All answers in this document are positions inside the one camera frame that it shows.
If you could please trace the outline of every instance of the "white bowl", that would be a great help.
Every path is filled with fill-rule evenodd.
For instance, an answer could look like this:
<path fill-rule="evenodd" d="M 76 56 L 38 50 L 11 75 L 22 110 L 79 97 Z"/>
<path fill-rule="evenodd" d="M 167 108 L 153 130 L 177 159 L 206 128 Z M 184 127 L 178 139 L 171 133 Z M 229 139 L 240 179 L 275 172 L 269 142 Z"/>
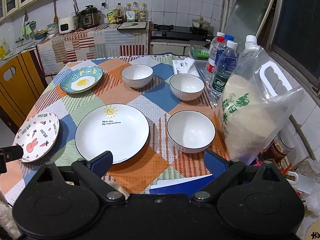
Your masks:
<path fill-rule="evenodd" d="M 173 114 L 168 120 L 167 131 L 173 145 L 185 153 L 202 152 L 209 147 L 216 135 L 211 120 L 192 110 Z"/>
<path fill-rule="evenodd" d="M 195 100 L 204 90 L 204 82 L 191 74 L 176 74 L 169 83 L 172 93 L 181 101 Z"/>
<path fill-rule="evenodd" d="M 132 88 L 143 88 L 153 77 L 153 69 L 147 65 L 131 65 L 121 71 L 122 80 Z"/>

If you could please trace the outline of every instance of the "patchwork tablecloth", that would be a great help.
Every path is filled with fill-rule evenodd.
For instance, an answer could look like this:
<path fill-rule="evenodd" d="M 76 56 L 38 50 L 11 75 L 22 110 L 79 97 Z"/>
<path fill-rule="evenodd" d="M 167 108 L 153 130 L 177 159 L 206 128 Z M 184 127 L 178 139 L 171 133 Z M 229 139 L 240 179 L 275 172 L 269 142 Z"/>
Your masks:
<path fill-rule="evenodd" d="M 196 100 L 181 102 L 170 90 L 173 75 L 171 54 L 165 56 L 112 57 L 68 63 L 46 88 L 28 117 L 40 111 L 55 113 L 60 119 L 60 132 L 52 150 L 32 163 L 7 163 L 8 172 L 0 176 L 2 192 L 13 203 L 39 167 L 51 160 L 57 166 L 70 165 L 81 158 L 75 147 L 75 133 L 79 122 L 97 107 L 108 104 L 128 104 L 144 113 L 150 125 L 149 141 L 131 159 L 112 166 L 103 180 L 115 180 L 128 192 L 148 193 L 159 179 L 194 177 L 209 174 L 203 163 L 204 153 L 185 154 L 172 145 L 166 131 L 169 117 L 180 110 L 196 110 L 207 115 L 217 126 L 214 110 L 210 107 L 208 91 Z M 121 79 L 121 71 L 133 64 L 149 65 L 154 70 L 153 80 L 140 90 L 133 90 Z M 104 70 L 102 81 L 92 90 L 68 95 L 60 89 L 62 79 L 81 67 L 99 66 Z M 210 148 L 224 158 L 226 149 L 219 134 Z"/>
<path fill-rule="evenodd" d="M 146 29 L 120 30 L 120 24 L 101 24 L 91 29 L 56 35 L 37 45 L 44 74 L 57 74 L 68 62 L 87 59 L 147 55 L 149 23 Z"/>

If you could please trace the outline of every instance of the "white rice cooker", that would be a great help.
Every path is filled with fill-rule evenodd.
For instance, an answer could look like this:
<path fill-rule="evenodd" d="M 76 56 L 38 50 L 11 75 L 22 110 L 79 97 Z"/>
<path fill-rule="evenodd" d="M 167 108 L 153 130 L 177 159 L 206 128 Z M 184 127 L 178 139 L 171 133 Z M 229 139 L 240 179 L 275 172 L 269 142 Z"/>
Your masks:
<path fill-rule="evenodd" d="M 71 16 L 59 19 L 59 33 L 66 34 L 75 31 L 78 28 L 78 17 Z"/>

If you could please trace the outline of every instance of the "egg yolk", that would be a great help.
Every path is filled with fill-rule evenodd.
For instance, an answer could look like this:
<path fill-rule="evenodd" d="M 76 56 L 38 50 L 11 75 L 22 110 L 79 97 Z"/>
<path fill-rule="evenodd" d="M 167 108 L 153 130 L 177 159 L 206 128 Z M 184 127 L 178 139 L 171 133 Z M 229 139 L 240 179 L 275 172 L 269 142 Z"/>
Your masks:
<path fill-rule="evenodd" d="M 89 82 L 89 80 L 87 80 L 87 79 L 82 79 L 82 80 L 79 80 L 78 82 L 77 82 L 77 85 L 78 86 L 84 86 L 85 84 L 87 84 Z"/>

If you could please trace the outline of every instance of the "large round plate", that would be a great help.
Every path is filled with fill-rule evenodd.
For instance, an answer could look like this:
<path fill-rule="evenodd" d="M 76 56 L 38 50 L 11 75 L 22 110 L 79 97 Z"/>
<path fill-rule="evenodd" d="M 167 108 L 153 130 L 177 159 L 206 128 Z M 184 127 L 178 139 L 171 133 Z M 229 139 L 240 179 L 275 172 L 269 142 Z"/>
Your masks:
<path fill-rule="evenodd" d="M 72 71 L 60 83 L 61 90 L 77 94 L 94 87 L 103 75 L 103 70 L 97 66 L 84 67 Z"/>
<path fill-rule="evenodd" d="M 51 112 L 40 112 L 28 119 L 18 130 L 13 145 L 23 148 L 23 163 L 33 162 L 46 155 L 59 133 L 59 119 Z"/>
<path fill-rule="evenodd" d="M 112 152 L 113 164 L 137 154 L 149 136 L 149 123 L 133 106 L 101 106 L 87 114 L 76 130 L 76 148 L 88 161 L 105 151 Z"/>

